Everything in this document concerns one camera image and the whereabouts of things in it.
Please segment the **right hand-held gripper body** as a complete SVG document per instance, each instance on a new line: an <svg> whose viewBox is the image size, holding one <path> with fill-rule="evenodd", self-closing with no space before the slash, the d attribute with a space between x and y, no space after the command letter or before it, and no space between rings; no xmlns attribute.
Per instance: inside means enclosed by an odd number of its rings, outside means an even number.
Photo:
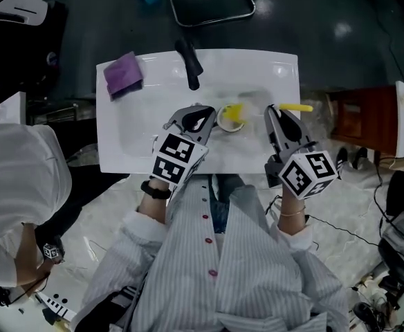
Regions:
<svg viewBox="0 0 404 332"><path fill-rule="evenodd" d="M316 142L286 146L273 144L275 154L265 164L269 187L285 185L291 194L301 200L322 193L338 177L328 151Z"/></svg>

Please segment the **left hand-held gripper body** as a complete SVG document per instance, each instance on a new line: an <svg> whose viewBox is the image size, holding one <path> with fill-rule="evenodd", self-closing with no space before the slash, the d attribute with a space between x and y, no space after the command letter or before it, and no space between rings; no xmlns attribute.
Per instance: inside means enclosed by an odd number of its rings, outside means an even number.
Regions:
<svg viewBox="0 0 404 332"><path fill-rule="evenodd" d="M182 186L208 154L208 148L188 138L162 131L154 143L150 174L170 185Z"/></svg>

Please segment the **small bowl with yellow contents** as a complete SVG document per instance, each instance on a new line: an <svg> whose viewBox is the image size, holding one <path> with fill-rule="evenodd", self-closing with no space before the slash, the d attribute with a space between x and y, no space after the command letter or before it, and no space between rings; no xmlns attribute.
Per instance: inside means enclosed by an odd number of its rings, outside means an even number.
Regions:
<svg viewBox="0 0 404 332"><path fill-rule="evenodd" d="M227 104L217 111L217 125L228 133L240 131L246 122L243 103Z"/></svg>

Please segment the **yellow stick tool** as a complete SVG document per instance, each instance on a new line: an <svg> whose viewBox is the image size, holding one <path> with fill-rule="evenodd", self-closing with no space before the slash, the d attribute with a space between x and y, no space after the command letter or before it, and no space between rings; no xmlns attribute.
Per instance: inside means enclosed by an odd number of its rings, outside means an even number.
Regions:
<svg viewBox="0 0 404 332"><path fill-rule="evenodd" d="M277 110L312 112L313 107L303 104L278 104L275 106ZM245 124L250 114L253 112L253 106L245 103L229 104L224 106L219 114L220 120L238 124Z"/></svg>

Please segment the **person's left forearm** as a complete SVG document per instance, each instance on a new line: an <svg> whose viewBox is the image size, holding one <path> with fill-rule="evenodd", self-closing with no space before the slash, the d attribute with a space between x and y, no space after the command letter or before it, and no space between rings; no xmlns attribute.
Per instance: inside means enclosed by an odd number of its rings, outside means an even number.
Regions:
<svg viewBox="0 0 404 332"><path fill-rule="evenodd" d="M169 183L158 178L149 179L149 185L152 188L160 190L169 190ZM143 199L138 206L137 212L144 214L159 223L165 224L167 200L153 199L148 194L143 194Z"/></svg>

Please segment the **person's right forearm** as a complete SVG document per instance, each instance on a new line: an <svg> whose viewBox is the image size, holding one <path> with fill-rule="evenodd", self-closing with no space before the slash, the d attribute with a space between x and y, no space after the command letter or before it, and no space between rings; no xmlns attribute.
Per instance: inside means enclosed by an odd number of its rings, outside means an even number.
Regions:
<svg viewBox="0 0 404 332"><path fill-rule="evenodd" d="M297 199L285 185L282 186L282 202L277 227L291 236L306 226L305 202Z"/></svg>

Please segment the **black wristwatch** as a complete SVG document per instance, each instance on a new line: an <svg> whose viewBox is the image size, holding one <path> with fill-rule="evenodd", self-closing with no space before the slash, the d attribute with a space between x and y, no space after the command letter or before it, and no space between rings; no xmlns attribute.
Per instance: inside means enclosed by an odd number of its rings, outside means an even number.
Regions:
<svg viewBox="0 0 404 332"><path fill-rule="evenodd" d="M140 188L145 193L151 196L153 199L167 200L171 197L172 192L170 190L160 190L157 188L152 188L150 185L150 180L143 181Z"/></svg>

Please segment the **black faucet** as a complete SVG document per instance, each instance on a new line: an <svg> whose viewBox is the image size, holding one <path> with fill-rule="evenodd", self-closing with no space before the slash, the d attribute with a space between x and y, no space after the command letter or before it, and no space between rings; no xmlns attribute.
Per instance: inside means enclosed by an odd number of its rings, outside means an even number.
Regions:
<svg viewBox="0 0 404 332"><path fill-rule="evenodd" d="M175 42L174 48L183 59L190 90L198 90L200 87L199 76L203 73L203 67L199 62L192 42L188 39L181 38Z"/></svg>

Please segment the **brown wooden cabinet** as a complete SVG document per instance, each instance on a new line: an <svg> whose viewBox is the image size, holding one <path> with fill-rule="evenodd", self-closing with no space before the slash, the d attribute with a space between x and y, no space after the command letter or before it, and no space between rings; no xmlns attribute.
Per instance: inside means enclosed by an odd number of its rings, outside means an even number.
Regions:
<svg viewBox="0 0 404 332"><path fill-rule="evenodd" d="M398 139L395 86L336 91L329 94L334 111L331 138L394 155Z"/></svg>

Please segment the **person's blue jeans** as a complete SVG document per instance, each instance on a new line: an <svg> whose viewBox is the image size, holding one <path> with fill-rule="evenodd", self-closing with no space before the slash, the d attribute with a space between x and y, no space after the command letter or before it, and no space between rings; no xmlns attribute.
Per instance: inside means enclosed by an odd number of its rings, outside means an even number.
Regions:
<svg viewBox="0 0 404 332"><path fill-rule="evenodd" d="M237 174L215 174L209 177L210 212L216 234L226 231L230 195L245 184Z"/></svg>

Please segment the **purple cleaning cloth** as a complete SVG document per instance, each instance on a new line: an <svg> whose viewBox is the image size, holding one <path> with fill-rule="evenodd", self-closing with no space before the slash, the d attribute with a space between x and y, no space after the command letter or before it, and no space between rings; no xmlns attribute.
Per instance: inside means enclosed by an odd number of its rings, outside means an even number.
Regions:
<svg viewBox="0 0 404 332"><path fill-rule="evenodd" d="M143 72L134 52L127 53L104 69L107 91L111 100L143 88Z"/></svg>

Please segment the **black office chair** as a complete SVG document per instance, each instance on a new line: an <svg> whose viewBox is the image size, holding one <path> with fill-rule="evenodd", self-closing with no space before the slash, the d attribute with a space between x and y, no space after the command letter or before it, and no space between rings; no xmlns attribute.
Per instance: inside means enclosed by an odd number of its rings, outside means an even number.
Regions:
<svg viewBox="0 0 404 332"><path fill-rule="evenodd" d="M182 28L247 19L256 11L254 0L169 0L174 20Z"/></svg>

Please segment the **person's grey striped shirt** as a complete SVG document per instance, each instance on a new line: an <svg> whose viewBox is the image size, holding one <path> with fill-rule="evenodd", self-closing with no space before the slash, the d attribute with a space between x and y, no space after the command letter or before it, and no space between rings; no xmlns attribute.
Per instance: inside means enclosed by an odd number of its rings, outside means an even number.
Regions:
<svg viewBox="0 0 404 332"><path fill-rule="evenodd" d="M346 290L312 252L310 227L282 232L244 185L216 234L209 177L167 201L165 224L127 213L72 332L349 332Z"/></svg>

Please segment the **large black machine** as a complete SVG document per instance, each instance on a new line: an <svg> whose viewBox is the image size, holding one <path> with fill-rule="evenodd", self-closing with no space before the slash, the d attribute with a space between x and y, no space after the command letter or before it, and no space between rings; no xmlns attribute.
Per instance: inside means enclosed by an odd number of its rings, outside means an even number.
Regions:
<svg viewBox="0 0 404 332"><path fill-rule="evenodd" d="M66 18L59 1L0 0L0 103L55 82Z"/></svg>

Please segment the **white glossy panel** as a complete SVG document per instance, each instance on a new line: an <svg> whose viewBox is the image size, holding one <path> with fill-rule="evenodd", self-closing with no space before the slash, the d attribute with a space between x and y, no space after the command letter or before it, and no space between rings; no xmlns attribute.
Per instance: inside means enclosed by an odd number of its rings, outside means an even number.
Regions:
<svg viewBox="0 0 404 332"><path fill-rule="evenodd" d="M90 278L83 268L75 272L71 268L54 267L31 298L9 307L0 306L0 331L54 332L43 311L48 308L70 322L80 310Z"/></svg>

